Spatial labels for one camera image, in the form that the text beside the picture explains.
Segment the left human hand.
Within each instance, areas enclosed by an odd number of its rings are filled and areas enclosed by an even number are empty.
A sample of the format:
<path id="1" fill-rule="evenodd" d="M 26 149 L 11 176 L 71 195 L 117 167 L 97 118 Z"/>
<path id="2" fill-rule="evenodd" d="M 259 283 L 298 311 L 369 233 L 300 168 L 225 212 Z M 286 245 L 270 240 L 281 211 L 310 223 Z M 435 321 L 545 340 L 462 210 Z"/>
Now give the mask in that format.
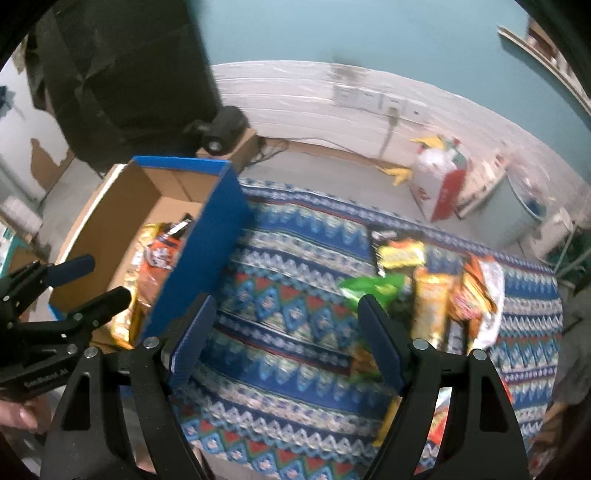
<path id="1" fill-rule="evenodd" d="M 15 403 L 0 401 L 0 424 L 2 427 L 44 433 L 51 423 L 51 408 L 45 395 Z"/>

